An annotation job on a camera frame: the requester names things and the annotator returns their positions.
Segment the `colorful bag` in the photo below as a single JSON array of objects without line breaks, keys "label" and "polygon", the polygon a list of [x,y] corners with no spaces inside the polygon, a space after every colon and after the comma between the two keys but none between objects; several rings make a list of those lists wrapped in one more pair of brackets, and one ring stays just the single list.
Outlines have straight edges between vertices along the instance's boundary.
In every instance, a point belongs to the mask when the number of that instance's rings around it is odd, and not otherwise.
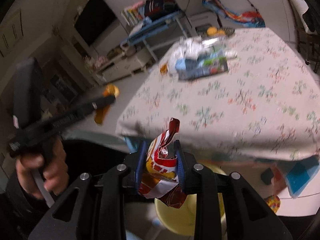
[{"label": "colorful bag", "polygon": [[202,5],[223,16],[225,19],[228,19],[236,24],[240,24],[246,28],[266,27],[266,24],[258,11],[248,11],[239,14],[226,8],[220,0],[202,0]]}]

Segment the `table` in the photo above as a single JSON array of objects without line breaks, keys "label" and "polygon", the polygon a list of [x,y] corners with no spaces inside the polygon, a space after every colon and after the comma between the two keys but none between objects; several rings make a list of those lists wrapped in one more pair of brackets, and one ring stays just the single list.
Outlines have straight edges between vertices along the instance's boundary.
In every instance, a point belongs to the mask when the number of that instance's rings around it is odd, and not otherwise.
[{"label": "table", "polygon": [[179,82],[162,76],[173,47],[117,121],[122,136],[155,138],[171,117],[197,158],[301,160],[320,152],[320,88],[304,63],[269,28],[237,29],[228,73]]}]

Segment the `package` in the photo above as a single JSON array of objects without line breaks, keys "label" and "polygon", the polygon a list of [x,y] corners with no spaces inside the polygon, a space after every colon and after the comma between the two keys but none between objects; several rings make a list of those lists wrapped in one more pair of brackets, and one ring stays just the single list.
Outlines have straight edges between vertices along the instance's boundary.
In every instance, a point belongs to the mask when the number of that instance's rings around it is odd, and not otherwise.
[{"label": "package", "polygon": [[180,121],[172,118],[169,129],[150,144],[139,189],[139,193],[145,198],[158,198],[167,206],[175,208],[182,206],[187,195],[182,192],[179,186],[177,156],[169,153],[166,146],[179,131],[179,126]]},{"label": "package", "polygon": [[206,49],[201,44],[201,37],[193,37],[189,39],[182,39],[177,43],[177,48],[172,52],[169,60],[168,60],[168,72],[171,76],[177,74],[177,70],[175,68],[176,62],[180,58],[189,58],[197,60],[200,54],[211,53],[211,49]]},{"label": "package", "polygon": [[198,60],[178,59],[175,68],[179,80],[193,80],[228,71],[228,64],[225,52],[220,50],[210,55],[200,55]]}]

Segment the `blue cloth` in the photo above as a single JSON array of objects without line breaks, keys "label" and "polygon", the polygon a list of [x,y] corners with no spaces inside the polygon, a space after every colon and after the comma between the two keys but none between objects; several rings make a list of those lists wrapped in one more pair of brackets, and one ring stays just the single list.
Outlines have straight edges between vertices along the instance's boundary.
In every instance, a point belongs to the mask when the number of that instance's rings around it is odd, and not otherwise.
[{"label": "blue cloth", "polygon": [[125,142],[127,143],[127,146],[130,150],[130,153],[135,153],[138,151],[139,144],[142,140],[146,141],[148,147],[151,144],[153,140],[151,139],[146,139],[146,138],[141,138],[137,136],[126,136],[124,137]]},{"label": "blue cloth", "polygon": [[318,173],[320,166],[318,158],[313,156],[296,162],[279,161],[277,168],[284,176],[290,196],[297,198]]}]

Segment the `orange object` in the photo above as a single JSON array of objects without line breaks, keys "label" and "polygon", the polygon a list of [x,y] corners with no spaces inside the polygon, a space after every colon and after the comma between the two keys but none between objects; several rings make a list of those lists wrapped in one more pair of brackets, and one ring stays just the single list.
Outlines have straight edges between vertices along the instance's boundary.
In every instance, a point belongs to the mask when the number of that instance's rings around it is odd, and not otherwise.
[{"label": "orange object", "polygon": [[[107,85],[106,89],[103,92],[104,97],[107,97],[109,95],[114,95],[117,98],[119,94],[120,94],[119,89],[112,84]],[[97,109],[96,116],[94,117],[94,121],[96,122],[96,124],[103,124],[103,120],[107,112],[109,111],[109,109],[110,109],[110,106],[106,106],[102,109]]]},{"label": "orange object", "polygon": [[216,27],[209,27],[207,29],[207,35],[208,36],[213,36],[217,33],[218,29]]},{"label": "orange object", "polygon": [[161,75],[165,75],[167,72],[168,72],[168,65],[166,63],[166,64],[163,64],[162,67],[160,68],[160,73]]},{"label": "orange object", "polygon": [[266,199],[267,205],[272,209],[274,213],[277,213],[280,208],[280,198],[278,196],[270,196]]}]

